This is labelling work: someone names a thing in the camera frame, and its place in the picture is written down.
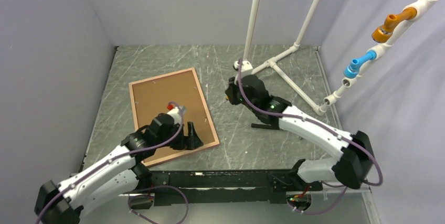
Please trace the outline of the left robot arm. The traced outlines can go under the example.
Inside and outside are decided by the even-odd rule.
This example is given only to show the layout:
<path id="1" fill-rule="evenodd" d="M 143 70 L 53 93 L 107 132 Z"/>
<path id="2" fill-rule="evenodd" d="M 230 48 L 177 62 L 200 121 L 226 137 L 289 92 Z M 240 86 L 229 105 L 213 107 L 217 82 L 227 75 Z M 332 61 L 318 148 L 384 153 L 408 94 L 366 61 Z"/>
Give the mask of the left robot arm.
<path id="1" fill-rule="evenodd" d="M 142 162 L 158 148 L 192 151 L 202 146 L 193 122 L 185 123 L 181 110 L 161 113 L 89 168 L 61 182 L 44 183 L 34 208 L 36 223 L 79 223 L 81 215 L 117 195 L 147 191 L 152 173 Z"/>

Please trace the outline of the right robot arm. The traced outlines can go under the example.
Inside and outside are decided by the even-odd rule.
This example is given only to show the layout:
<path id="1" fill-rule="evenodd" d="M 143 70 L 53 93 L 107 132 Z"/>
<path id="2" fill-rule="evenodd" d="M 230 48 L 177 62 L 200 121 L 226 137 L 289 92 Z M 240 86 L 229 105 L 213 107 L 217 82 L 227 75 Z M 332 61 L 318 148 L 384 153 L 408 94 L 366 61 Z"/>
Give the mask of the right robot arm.
<path id="1" fill-rule="evenodd" d="M 225 94 L 230 104 L 244 105 L 269 128 L 300 136 L 330 155 L 315 161 L 298 160 L 289 176 L 292 188 L 301 190 L 309 183 L 336 180 L 359 189 L 367 182 L 375 157 L 366 133 L 339 130 L 307 115 L 291 102 L 270 95 L 255 75 L 244 76 L 241 84 L 235 77 L 229 78 Z"/>

